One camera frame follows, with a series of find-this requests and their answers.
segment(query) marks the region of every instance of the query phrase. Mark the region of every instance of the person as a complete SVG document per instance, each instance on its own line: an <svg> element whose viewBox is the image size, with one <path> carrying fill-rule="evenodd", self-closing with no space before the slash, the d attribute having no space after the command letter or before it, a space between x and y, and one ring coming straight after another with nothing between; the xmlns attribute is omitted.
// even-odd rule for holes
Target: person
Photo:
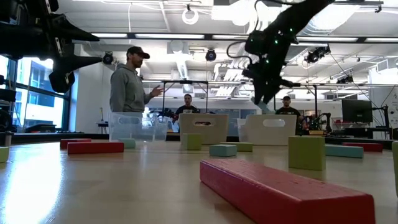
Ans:
<svg viewBox="0 0 398 224"><path fill-rule="evenodd" d="M294 109L293 107L290 106L290 103L292 102L290 100L289 96L285 96L282 100L283 102L283 107L279 108L275 114L294 114L297 115L297 118L301 119L301 114L298 110Z"/></svg>
<svg viewBox="0 0 398 224"><path fill-rule="evenodd" d="M198 108L191 105L192 96L190 94L185 94L184 102L185 102L185 105L183 105L179 109L177 109L177 111L175 112L176 115L179 115L180 113L199 113Z"/></svg>
<svg viewBox="0 0 398 224"><path fill-rule="evenodd" d="M291 114L291 115L296 115L297 116L297 122L298 124L296 125L296 132L298 132L301 127L300 127L300 121L304 120L304 117L301 116L300 112L298 110L296 110L295 108L290 106L290 103L292 102L290 100L289 96L285 96L282 100L283 102L283 107L279 108L275 114Z"/></svg>
<svg viewBox="0 0 398 224"><path fill-rule="evenodd" d="M127 63L119 64L118 69L111 76L111 98L109 104L112 112L144 112L145 104L150 99L162 94L160 86L155 87L146 94L138 76L137 68L140 68L144 59L149 59L149 54L142 48L133 46L127 50Z"/></svg>

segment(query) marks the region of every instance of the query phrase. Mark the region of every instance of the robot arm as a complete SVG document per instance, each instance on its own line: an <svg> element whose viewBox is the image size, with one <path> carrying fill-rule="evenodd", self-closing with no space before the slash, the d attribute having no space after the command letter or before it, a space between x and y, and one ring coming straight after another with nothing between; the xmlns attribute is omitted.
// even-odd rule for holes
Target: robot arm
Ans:
<svg viewBox="0 0 398 224"><path fill-rule="evenodd" d="M73 54L72 40L100 41L68 22L58 10L57 0L1 0L0 54L18 60L22 57L53 59L51 86L67 92L75 82L73 71L102 61L99 57Z"/></svg>
<svg viewBox="0 0 398 224"><path fill-rule="evenodd" d="M277 19L265 30L254 30L244 46L245 51L257 55L259 62L251 63L243 71L243 75L253 79L254 104L258 105L261 98L267 104L280 86L292 88L300 86L280 77L280 71L286 66L285 58L291 43L298 43L296 35L310 22L311 18L335 0L306 0L280 13Z"/></svg>

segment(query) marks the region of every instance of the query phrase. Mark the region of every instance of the red block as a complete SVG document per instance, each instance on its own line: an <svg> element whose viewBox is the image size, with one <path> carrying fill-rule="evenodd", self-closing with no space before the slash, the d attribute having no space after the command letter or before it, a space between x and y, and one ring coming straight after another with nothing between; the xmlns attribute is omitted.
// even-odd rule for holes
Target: red block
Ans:
<svg viewBox="0 0 398 224"><path fill-rule="evenodd" d="M124 152L123 142L70 142L68 154L94 154Z"/></svg>
<svg viewBox="0 0 398 224"><path fill-rule="evenodd" d="M383 145L379 143L358 143L358 142L344 142L344 146L359 146L363 147L364 152L382 152Z"/></svg>
<svg viewBox="0 0 398 224"><path fill-rule="evenodd" d="M256 223L376 223L372 195L240 159L201 161L200 180Z"/></svg>
<svg viewBox="0 0 398 224"><path fill-rule="evenodd" d="M91 139L62 139L60 149L67 149L70 142L91 142Z"/></svg>

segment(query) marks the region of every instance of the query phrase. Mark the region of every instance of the white bin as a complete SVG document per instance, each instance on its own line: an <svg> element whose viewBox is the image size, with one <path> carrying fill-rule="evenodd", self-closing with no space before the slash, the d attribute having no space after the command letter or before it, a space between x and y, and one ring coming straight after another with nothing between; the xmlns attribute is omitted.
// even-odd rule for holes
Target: white bin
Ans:
<svg viewBox="0 0 398 224"><path fill-rule="evenodd" d="M109 115L109 140L132 138L151 142L166 140L168 118L158 118L154 113L111 113Z"/></svg>
<svg viewBox="0 0 398 224"><path fill-rule="evenodd" d="M228 114L180 114L182 134L201 134L202 144L225 142L228 134Z"/></svg>
<svg viewBox="0 0 398 224"><path fill-rule="evenodd" d="M296 115L248 115L244 130L249 142L260 146L287 146L295 136Z"/></svg>
<svg viewBox="0 0 398 224"><path fill-rule="evenodd" d="M237 119L239 142L249 142L248 134L246 132L246 119Z"/></svg>

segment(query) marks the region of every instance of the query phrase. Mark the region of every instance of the computer monitor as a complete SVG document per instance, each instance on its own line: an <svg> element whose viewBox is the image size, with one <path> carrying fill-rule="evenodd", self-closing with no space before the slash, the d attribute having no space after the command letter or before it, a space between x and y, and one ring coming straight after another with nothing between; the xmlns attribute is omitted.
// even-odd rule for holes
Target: computer monitor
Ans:
<svg viewBox="0 0 398 224"><path fill-rule="evenodd" d="M343 121L373 122L372 102L365 100L342 100Z"/></svg>

